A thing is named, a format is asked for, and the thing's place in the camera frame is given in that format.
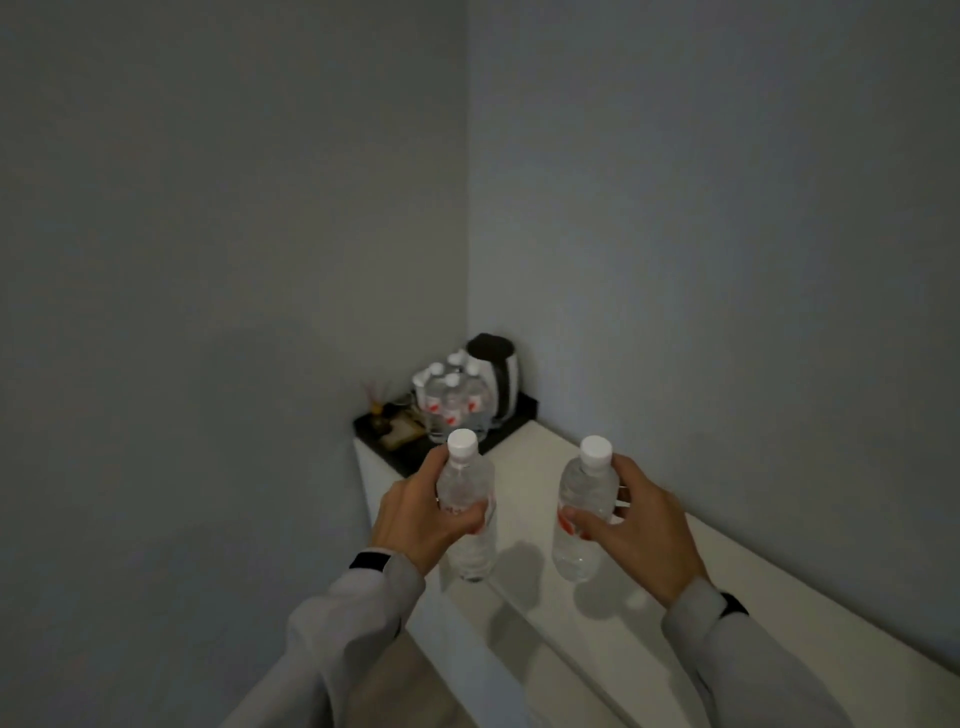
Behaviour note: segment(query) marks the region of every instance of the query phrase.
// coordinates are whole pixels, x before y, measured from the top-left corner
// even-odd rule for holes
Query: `kettle handle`
[[[497,359],[490,363],[493,369],[493,378],[496,380],[496,412],[497,420],[502,420],[510,411],[510,372],[507,370],[506,359]]]

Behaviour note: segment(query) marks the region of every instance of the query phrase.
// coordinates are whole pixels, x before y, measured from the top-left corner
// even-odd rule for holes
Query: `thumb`
[[[564,509],[561,511],[561,515],[578,529],[586,533],[590,538],[602,546],[607,540],[607,533],[610,529],[610,524],[605,522],[595,513],[590,513],[589,511],[581,511],[579,508],[573,508],[569,505],[565,505]]]
[[[478,500],[463,513],[446,517],[446,535],[453,543],[468,533],[477,533],[487,518],[487,502]]]

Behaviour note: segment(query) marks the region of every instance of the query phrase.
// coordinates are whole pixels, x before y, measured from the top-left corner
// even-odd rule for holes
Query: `water bottle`
[[[467,364],[464,394],[467,397],[467,427],[477,433],[477,440],[483,442],[493,419],[493,394],[480,377],[480,363],[476,360]]]
[[[423,388],[423,401],[426,408],[423,416],[426,420],[426,434],[432,443],[441,443],[446,438],[446,427],[444,418],[441,414],[441,407],[444,403],[444,392],[446,384],[444,383],[444,365],[435,361],[429,368],[430,378]]]
[[[461,537],[446,552],[450,566],[460,578],[482,581],[496,561],[496,499],[493,494],[493,463],[477,449],[477,436],[457,429],[446,440],[450,458],[437,480],[437,500],[447,513],[462,513],[473,503],[487,499],[487,517],[480,528]]]
[[[446,389],[441,401],[440,412],[444,419],[444,433],[449,434],[455,429],[464,426],[467,418],[467,401],[464,399],[464,389],[460,382],[460,375],[449,374],[444,377]]]
[[[590,435],[580,444],[579,457],[566,464],[560,478],[557,522],[553,527],[553,563],[567,581],[590,579],[600,566],[600,546],[590,541],[561,508],[571,505],[609,521],[616,504],[620,479],[611,467],[613,447],[609,440]]]
[[[446,358],[447,371],[455,374],[462,374],[464,366],[467,364],[467,352],[458,349]]]

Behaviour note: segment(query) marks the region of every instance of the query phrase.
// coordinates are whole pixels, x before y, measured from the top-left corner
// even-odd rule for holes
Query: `forearm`
[[[663,618],[663,634],[714,728],[849,728],[820,680],[747,615],[697,579]]]
[[[342,725],[350,690],[399,634],[424,586],[402,554],[362,551],[326,594],[290,616],[286,653],[224,727]]]

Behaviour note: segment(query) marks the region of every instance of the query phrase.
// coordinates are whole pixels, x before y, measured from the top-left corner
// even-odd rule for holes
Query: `gray wall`
[[[466,334],[465,10],[3,15],[0,724],[214,725],[365,543],[360,381]]]
[[[470,332],[547,424],[960,668],[956,4],[469,21]]]

